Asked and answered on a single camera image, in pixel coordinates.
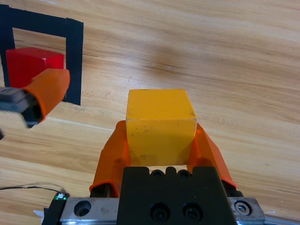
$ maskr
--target black tape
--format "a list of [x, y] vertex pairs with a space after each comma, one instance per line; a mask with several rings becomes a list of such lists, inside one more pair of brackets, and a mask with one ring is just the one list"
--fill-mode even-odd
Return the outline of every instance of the black tape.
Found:
[[66, 38], [66, 67], [70, 71], [70, 86], [65, 102], [81, 104], [81, 82], [83, 64], [83, 23], [0, 4], [0, 56], [4, 84], [9, 86], [6, 50], [15, 48], [13, 28], [29, 30]]

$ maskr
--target red cube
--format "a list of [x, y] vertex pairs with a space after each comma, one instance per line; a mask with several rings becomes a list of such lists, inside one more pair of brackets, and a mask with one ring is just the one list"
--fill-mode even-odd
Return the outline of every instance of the red cube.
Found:
[[6, 51], [9, 85], [23, 88], [47, 68], [63, 69], [64, 55], [38, 48], [18, 48]]

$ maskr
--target screw hole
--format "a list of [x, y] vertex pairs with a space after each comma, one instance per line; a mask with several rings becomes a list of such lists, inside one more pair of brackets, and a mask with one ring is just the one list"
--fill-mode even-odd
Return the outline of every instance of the screw hole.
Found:
[[170, 217], [170, 210], [164, 203], [155, 203], [150, 209], [151, 218], [157, 223], [163, 223]]
[[154, 177], [162, 177], [164, 173], [161, 170], [153, 170], [151, 175]]
[[89, 213], [92, 205], [89, 201], [81, 201], [74, 207], [74, 214], [78, 217], [83, 217]]
[[234, 206], [237, 212], [243, 216], [249, 216], [252, 212], [251, 206], [246, 201], [237, 201]]
[[202, 210], [195, 202], [190, 202], [183, 205], [183, 215], [194, 222], [199, 222], [203, 218]]

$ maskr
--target screw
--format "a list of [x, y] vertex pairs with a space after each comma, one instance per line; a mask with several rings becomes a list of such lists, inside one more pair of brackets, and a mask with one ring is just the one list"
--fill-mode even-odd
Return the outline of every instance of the screw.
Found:
[[170, 210], [164, 203], [156, 203], [151, 206], [150, 216], [157, 223], [163, 223], [170, 217]]
[[203, 217], [200, 206], [194, 202], [185, 204], [183, 207], [183, 215], [194, 222], [200, 221]]
[[244, 202], [236, 202], [235, 209], [243, 216], [249, 216], [251, 214], [250, 207]]

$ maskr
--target wire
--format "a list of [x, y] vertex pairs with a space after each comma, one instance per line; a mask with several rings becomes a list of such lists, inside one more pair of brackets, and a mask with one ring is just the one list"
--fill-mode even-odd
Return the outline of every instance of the wire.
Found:
[[[46, 184], [46, 185], [52, 185], [52, 186], [57, 186], [60, 187], [60, 190], [56, 190], [53, 188], [48, 188], [48, 187], [41, 187], [41, 186], [35, 186], [36, 184]], [[24, 185], [17, 185], [17, 186], [10, 186], [10, 187], [0, 187], [0, 190], [8, 190], [8, 189], [32, 189], [32, 188], [39, 188], [39, 189], [45, 189], [49, 191], [55, 191], [57, 193], [63, 193], [65, 195], [70, 196], [70, 194], [61, 186], [52, 184], [52, 183], [31, 183], [31, 184], [24, 184]]]

